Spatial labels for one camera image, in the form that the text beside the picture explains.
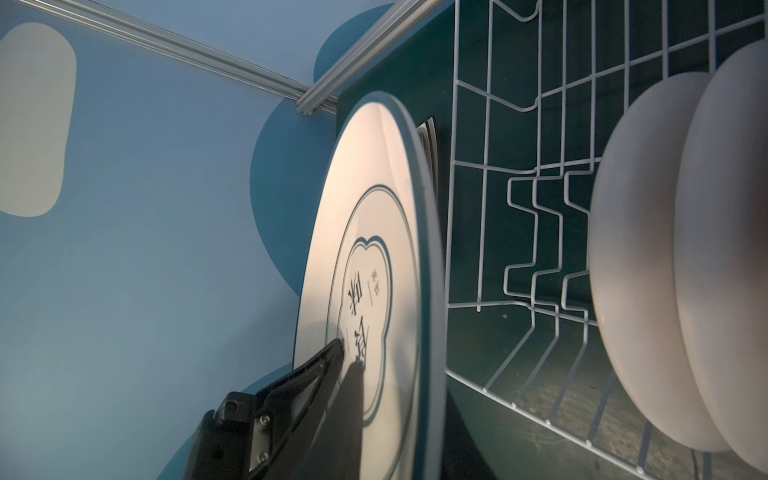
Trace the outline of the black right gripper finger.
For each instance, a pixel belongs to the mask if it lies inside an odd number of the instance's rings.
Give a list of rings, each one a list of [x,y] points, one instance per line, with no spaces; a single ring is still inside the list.
[[[196,430],[184,479],[286,479],[311,446],[344,363],[334,339],[255,394],[231,392]]]

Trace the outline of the black square plate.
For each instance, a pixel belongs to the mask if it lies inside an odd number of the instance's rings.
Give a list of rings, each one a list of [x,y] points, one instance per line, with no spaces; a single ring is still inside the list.
[[[434,118],[430,117],[417,127],[417,133],[428,160],[432,183],[434,186],[439,181],[439,153],[437,146],[437,131]]]

